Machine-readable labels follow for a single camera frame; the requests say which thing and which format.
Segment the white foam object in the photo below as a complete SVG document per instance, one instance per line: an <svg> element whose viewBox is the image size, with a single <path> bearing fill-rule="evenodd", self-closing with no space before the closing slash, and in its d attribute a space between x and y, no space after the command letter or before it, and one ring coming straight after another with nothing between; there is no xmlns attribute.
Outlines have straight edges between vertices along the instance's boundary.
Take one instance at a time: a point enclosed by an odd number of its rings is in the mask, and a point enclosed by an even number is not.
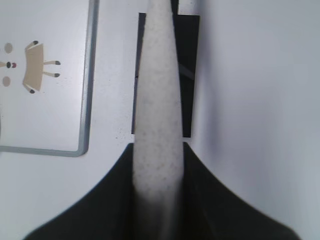
<svg viewBox="0 0 320 240"><path fill-rule="evenodd" d="M171 239L183 178L182 113L170 0L150 0L137 86L133 185L141 235Z"/></svg>

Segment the black foam base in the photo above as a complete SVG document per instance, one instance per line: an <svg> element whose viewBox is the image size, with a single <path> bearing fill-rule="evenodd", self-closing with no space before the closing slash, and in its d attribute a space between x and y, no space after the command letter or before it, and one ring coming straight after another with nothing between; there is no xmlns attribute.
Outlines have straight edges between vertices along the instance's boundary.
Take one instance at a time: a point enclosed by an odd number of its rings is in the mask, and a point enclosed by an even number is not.
<svg viewBox="0 0 320 240"><path fill-rule="evenodd" d="M132 240L133 144L79 202L25 240ZM299 240L228 190L184 143L182 240Z"/></svg>

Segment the beige cartoon figure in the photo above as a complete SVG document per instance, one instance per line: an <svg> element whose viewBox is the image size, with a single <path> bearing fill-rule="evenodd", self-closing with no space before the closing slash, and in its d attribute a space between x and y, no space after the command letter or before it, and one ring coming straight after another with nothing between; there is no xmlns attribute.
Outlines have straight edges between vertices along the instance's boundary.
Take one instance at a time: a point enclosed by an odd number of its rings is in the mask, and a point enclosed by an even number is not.
<svg viewBox="0 0 320 240"><path fill-rule="evenodd" d="M4 50L7 54L11 53L13 50L12 44L7 43L4 46ZM50 73L44 71L45 65L61 65L61 63L56 60L44 62L43 44L39 44L38 41L33 41L28 46L26 46L24 52L26 58L26 70L22 84L29 93L34 94L35 90L40 91L43 75L47 75L53 78L58 78L60 76L59 73ZM0 61L0 68L3 67L14 69L17 67L17 64L15 62L4 63ZM10 85L10 82L11 80L7 76L2 80L2 83L5 87L8 87Z"/></svg>

